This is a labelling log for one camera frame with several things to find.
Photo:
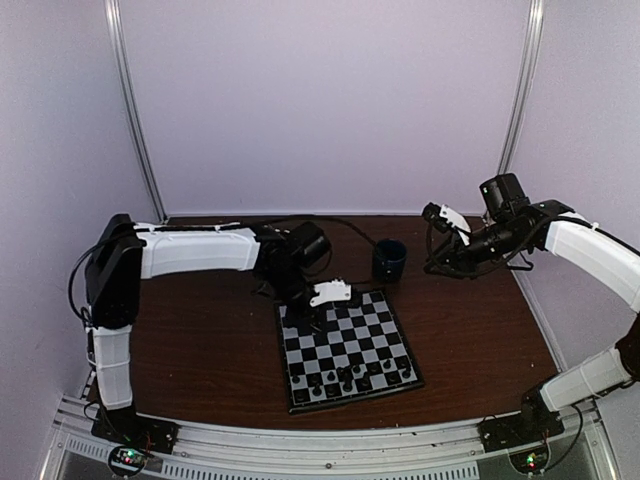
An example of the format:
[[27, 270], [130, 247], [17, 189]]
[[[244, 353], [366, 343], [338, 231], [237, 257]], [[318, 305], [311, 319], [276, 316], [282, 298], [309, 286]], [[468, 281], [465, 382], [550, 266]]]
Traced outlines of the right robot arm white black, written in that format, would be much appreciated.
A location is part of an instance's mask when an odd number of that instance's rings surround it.
[[[579, 267], [639, 310], [639, 252], [557, 200], [533, 203], [517, 176], [497, 175], [479, 187], [489, 223], [479, 230], [446, 205], [430, 203], [424, 270], [454, 279], [477, 279], [505, 267], [522, 252], [548, 252]], [[639, 325], [613, 346], [527, 392], [512, 430], [535, 440], [559, 411], [639, 379]]]

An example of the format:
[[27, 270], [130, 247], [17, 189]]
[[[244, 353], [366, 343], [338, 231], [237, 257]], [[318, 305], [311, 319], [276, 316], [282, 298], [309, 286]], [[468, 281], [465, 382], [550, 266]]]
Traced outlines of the black back rank piece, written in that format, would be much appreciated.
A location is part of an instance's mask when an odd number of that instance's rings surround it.
[[306, 391], [296, 391], [294, 394], [294, 398], [297, 403], [305, 403], [308, 401]]

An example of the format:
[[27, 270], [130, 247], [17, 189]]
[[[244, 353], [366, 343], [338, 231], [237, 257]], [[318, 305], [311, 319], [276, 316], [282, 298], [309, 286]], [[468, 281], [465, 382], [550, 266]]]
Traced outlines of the folding black silver chessboard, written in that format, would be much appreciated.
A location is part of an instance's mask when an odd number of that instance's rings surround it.
[[[280, 359], [283, 370], [288, 413], [291, 415], [337, 408], [366, 399], [387, 397], [405, 391], [422, 388], [424, 377], [410, 348], [399, 318], [383, 289], [362, 293], [361, 305], [357, 308], [331, 305], [326, 310], [325, 330], [298, 330], [285, 324], [286, 307], [275, 308], [276, 331], [278, 334]], [[389, 372], [383, 363], [393, 364]], [[368, 366], [379, 365], [379, 373], [371, 375]], [[339, 367], [360, 365], [362, 373], [353, 374], [351, 392], [342, 390], [337, 377]], [[409, 379], [401, 376], [404, 368], [410, 367]], [[328, 381], [327, 374], [333, 371], [335, 380]], [[318, 385], [310, 385], [308, 376], [317, 373], [321, 377]], [[291, 378], [298, 375], [301, 382], [294, 385]], [[363, 391], [359, 379], [370, 377], [371, 389]], [[336, 385], [340, 393], [335, 397], [326, 394], [327, 385]], [[315, 399], [312, 389], [320, 386], [323, 395]], [[308, 401], [297, 403], [296, 391], [306, 391]]]

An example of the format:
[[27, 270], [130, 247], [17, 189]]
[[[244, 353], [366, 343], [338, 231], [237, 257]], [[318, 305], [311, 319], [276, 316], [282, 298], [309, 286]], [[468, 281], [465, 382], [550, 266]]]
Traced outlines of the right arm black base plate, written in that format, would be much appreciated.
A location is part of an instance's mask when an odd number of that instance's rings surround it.
[[485, 418], [478, 424], [478, 430], [483, 448], [489, 453], [542, 442], [546, 437], [562, 434], [565, 428], [559, 419], [533, 424], [526, 422], [521, 414], [512, 414]]

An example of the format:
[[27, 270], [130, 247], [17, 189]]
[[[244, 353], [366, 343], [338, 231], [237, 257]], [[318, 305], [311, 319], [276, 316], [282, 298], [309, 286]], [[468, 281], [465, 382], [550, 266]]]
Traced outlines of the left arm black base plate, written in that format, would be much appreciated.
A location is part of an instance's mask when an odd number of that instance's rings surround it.
[[99, 412], [91, 434], [137, 450], [171, 454], [178, 430], [179, 426], [174, 422], [140, 416], [124, 409]]

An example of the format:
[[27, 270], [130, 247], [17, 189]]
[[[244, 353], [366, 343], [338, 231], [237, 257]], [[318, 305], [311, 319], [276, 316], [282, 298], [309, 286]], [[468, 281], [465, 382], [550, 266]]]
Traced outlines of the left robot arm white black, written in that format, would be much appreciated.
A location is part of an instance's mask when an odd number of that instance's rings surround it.
[[252, 272], [295, 323], [318, 327], [326, 304], [351, 297], [344, 281], [314, 283], [305, 274], [330, 250], [323, 230], [310, 221], [283, 230], [269, 223], [177, 227], [113, 216], [73, 268], [84, 274], [87, 304], [71, 307], [88, 334], [106, 429], [123, 444], [144, 433], [130, 379], [130, 335], [142, 281], [199, 271]]

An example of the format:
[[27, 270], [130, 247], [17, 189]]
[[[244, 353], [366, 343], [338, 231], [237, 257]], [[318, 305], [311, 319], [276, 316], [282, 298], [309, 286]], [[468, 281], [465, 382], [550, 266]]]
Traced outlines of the black back rank knight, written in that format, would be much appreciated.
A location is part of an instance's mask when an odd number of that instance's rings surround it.
[[335, 397], [340, 393], [340, 389], [336, 385], [327, 385], [326, 394], [328, 397]]

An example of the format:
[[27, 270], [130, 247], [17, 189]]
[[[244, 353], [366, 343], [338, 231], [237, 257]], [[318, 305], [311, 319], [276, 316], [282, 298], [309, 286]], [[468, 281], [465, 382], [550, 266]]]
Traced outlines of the black chess piece lone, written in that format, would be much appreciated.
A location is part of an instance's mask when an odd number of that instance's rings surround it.
[[339, 367], [337, 369], [337, 377], [341, 382], [344, 392], [351, 392], [353, 389], [353, 373], [349, 367]]

